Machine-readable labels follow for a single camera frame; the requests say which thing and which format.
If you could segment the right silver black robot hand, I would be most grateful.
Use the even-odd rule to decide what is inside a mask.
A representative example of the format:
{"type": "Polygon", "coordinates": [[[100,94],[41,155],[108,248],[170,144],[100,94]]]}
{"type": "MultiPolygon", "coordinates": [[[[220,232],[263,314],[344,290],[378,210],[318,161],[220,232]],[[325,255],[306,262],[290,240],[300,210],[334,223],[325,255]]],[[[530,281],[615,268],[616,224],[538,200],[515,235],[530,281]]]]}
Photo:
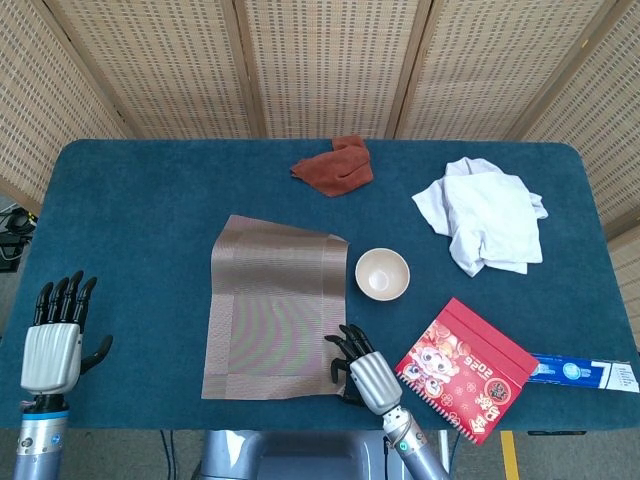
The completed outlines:
{"type": "Polygon", "coordinates": [[[374,349],[364,331],[355,324],[339,325],[345,335],[325,335],[324,339],[343,353],[330,364],[331,380],[338,383],[344,371],[352,380],[358,395],[343,395],[343,401],[366,406],[373,414],[383,416],[400,405],[402,388],[384,356],[374,349]]]}

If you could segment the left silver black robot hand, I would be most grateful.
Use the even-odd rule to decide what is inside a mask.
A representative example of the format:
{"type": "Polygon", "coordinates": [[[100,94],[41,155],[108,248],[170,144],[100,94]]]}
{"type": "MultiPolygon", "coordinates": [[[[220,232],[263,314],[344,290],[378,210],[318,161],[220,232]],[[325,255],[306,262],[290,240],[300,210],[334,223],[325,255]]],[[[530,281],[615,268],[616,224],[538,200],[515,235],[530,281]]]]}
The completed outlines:
{"type": "Polygon", "coordinates": [[[56,283],[48,282],[37,297],[21,370],[21,388],[34,396],[70,392],[111,350],[113,337],[107,335],[95,352],[83,354],[89,303],[97,284],[95,277],[82,283],[83,276],[77,271],[56,283]]]}

